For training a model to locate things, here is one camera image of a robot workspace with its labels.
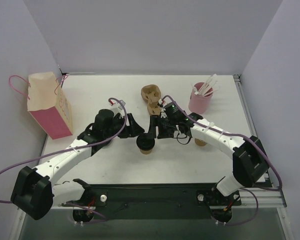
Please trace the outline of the brown paper coffee cup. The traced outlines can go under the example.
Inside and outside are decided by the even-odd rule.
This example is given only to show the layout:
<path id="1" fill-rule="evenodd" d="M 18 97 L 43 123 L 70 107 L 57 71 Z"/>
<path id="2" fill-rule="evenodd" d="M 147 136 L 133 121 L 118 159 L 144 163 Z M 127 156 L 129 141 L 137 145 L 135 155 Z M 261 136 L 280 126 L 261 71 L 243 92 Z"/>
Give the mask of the brown paper coffee cup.
<path id="1" fill-rule="evenodd" d="M 139 148 L 139 151 L 143 154 L 143 155 L 149 155 L 152 151 L 153 151 L 153 147 L 151 148 Z"/>

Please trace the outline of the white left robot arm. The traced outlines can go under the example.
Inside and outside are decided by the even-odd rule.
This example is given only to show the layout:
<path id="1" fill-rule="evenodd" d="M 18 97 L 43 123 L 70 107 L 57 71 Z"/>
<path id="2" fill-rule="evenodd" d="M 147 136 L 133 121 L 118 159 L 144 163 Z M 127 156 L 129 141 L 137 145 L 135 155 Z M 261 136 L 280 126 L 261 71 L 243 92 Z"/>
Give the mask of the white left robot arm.
<path id="1" fill-rule="evenodd" d="M 41 219 L 58 200 L 69 201 L 60 193 L 54 194 L 55 184 L 67 172 L 107 146 L 113 138 L 134 138 L 144 131 L 131 113 L 101 109 L 94 122 L 64 152 L 34 168 L 25 166 L 19 171 L 11 202 L 34 220 Z"/>

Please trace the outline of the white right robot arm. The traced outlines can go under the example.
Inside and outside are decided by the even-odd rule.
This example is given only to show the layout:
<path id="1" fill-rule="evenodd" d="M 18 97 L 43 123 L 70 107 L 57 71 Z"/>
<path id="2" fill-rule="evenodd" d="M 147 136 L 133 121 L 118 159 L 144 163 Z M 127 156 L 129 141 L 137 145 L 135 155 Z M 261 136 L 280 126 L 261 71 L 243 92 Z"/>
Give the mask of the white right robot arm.
<path id="1" fill-rule="evenodd" d="M 211 192 L 215 203 L 223 204 L 237 190 L 253 187 L 269 169 L 263 146 L 257 137 L 244 138 L 227 132 L 201 115 L 187 115 L 173 102 L 159 100 L 158 106 L 161 107 L 160 114 L 150 117 L 145 135 L 151 148 L 155 139 L 185 135 L 217 148 L 232 160 L 232 173 L 223 177 Z"/>

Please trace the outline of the black plastic cup lid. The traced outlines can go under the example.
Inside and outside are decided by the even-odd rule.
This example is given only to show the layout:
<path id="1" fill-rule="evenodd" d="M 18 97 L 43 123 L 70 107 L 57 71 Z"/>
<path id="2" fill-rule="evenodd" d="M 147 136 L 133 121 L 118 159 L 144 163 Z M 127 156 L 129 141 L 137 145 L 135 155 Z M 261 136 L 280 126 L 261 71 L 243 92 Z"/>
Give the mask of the black plastic cup lid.
<path id="1" fill-rule="evenodd" d="M 136 139 L 136 145 L 140 148 L 154 148 L 155 146 L 155 139 L 148 139 L 147 134 L 143 133 L 139 135 Z"/>

